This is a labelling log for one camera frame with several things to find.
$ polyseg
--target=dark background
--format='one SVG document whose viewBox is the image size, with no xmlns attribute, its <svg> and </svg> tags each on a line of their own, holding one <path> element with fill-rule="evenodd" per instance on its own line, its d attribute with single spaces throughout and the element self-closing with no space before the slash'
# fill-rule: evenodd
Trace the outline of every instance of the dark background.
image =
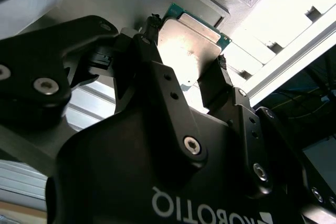
<svg viewBox="0 0 336 224">
<path fill-rule="evenodd" d="M 304 149 L 322 139 L 336 141 L 336 46 L 297 73 L 259 106 L 274 111 Z"/>
</svg>

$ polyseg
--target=screw hole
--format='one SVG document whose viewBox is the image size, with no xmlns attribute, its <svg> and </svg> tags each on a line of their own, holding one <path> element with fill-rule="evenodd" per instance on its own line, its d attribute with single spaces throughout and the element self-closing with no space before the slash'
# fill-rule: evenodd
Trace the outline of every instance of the screw hole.
<svg viewBox="0 0 336 224">
<path fill-rule="evenodd" d="M 53 85 L 50 82 L 44 81 L 41 83 L 41 87 L 45 89 L 51 89 Z"/>
<path fill-rule="evenodd" d="M 249 118 L 252 124 L 256 124 L 256 121 L 253 118 Z"/>
<path fill-rule="evenodd" d="M 191 149 L 196 149 L 196 144 L 192 141 L 188 141 L 188 145 Z"/>
<path fill-rule="evenodd" d="M 259 138 L 258 134 L 255 131 L 252 131 L 252 136 L 254 136 L 255 138 Z"/>
<path fill-rule="evenodd" d="M 167 80 L 167 81 L 171 81 L 172 78 L 170 77 L 169 74 L 164 74 L 163 77 Z"/>
<path fill-rule="evenodd" d="M 179 99 L 179 96 L 178 96 L 176 93 L 174 93 L 174 92 L 171 92 L 171 93 L 170 93 L 170 96 L 171 96 L 174 100 L 178 100 L 178 99 Z"/>
</svg>

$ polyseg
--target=metal bracket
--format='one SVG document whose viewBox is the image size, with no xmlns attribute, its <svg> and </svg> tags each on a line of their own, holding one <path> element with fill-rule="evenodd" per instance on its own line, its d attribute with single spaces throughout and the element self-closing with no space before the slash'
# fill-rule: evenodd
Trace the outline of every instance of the metal bracket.
<svg viewBox="0 0 336 224">
<path fill-rule="evenodd" d="M 263 133 L 258 116 L 250 110 L 248 96 L 243 90 L 232 87 L 225 66 L 219 64 L 222 57 L 198 80 L 203 104 L 210 115 L 232 128 L 236 139 L 232 145 L 233 159 L 241 167 L 234 173 L 240 178 L 238 181 L 246 195 L 259 198 L 272 191 Z"/>
</svg>

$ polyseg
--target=silver bolt head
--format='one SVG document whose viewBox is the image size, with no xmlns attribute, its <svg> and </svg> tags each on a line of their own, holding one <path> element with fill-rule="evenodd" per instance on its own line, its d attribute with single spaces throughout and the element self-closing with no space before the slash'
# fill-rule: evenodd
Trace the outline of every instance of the silver bolt head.
<svg viewBox="0 0 336 224">
<path fill-rule="evenodd" d="M 333 198 L 329 198 L 329 202 L 330 202 L 330 204 L 332 205 L 332 207 L 334 208 L 334 209 L 336 209 L 336 202 L 335 202 L 335 200 L 333 199 Z"/>
<path fill-rule="evenodd" d="M 193 138 L 191 136 L 187 136 L 184 139 L 184 146 L 193 155 L 198 155 L 201 152 L 201 146 L 199 145 L 199 142 L 195 138 Z"/>
<path fill-rule="evenodd" d="M 272 115 L 272 113 L 269 110 L 265 110 L 265 112 L 270 118 L 274 118 L 274 116 Z"/>
<path fill-rule="evenodd" d="M 238 89 L 238 92 L 243 96 L 243 97 L 246 97 L 247 94 L 244 92 L 244 90 L 242 89 Z"/>
<path fill-rule="evenodd" d="M 145 42 L 145 43 L 147 43 L 147 44 L 150 44 L 151 42 L 148 40 L 148 39 L 146 39 L 145 37 L 142 37 L 142 40 Z"/>
<path fill-rule="evenodd" d="M 50 78 L 38 78 L 34 81 L 34 88 L 45 95 L 55 94 L 59 90 L 57 82 Z"/>
<path fill-rule="evenodd" d="M 107 24 L 101 23 L 100 26 L 101 26 L 102 28 L 104 28 L 105 30 L 107 30 L 107 31 L 112 30 L 111 27 L 108 26 Z"/>
<path fill-rule="evenodd" d="M 316 198 L 319 202 L 323 203 L 323 198 L 322 198 L 322 196 L 320 195 L 319 191 L 317 191 L 317 189 L 316 189 L 315 187 L 313 187 L 313 188 L 311 189 L 311 191 L 312 191 L 312 193 L 314 194 L 315 198 Z"/>
<path fill-rule="evenodd" d="M 264 170 L 264 168 L 259 165 L 258 163 L 255 163 L 253 165 L 253 171 L 254 173 L 258 176 L 258 178 L 261 180 L 261 181 L 266 181 L 268 179 L 268 176 L 267 176 L 267 173 L 266 171 Z"/>
<path fill-rule="evenodd" d="M 0 81 L 6 80 L 10 77 L 11 71 L 5 65 L 0 65 Z"/>
</svg>

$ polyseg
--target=robotiq logo text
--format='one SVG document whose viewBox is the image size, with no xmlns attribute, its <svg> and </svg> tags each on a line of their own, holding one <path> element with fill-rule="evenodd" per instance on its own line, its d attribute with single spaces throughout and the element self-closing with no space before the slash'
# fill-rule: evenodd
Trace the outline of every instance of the robotiq logo text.
<svg viewBox="0 0 336 224">
<path fill-rule="evenodd" d="M 191 200 L 187 200 L 187 216 L 182 216 L 181 213 L 181 198 L 176 197 L 176 200 L 173 200 L 169 194 L 160 191 L 157 187 L 153 187 L 155 194 L 152 198 L 152 207 L 155 213 L 162 218 L 173 218 L 174 210 L 176 208 L 176 220 L 182 223 L 187 224 L 273 224 L 272 216 L 268 212 L 260 212 L 260 217 L 262 220 L 254 220 L 253 218 L 248 218 L 246 216 L 240 216 L 232 212 L 231 214 L 227 214 L 225 210 L 217 209 L 213 210 L 210 206 L 206 204 L 201 204 L 197 208 L 197 216 L 193 214 L 192 202 Z M 158 200 L 165 200 L 169 205 L 168 209 L 165 207 L 164 209 L 160 209 L 158 206 Z M 209 219 L 204 220 L 204 216 L 211 215 L 211 222 Z"/>
</svg>

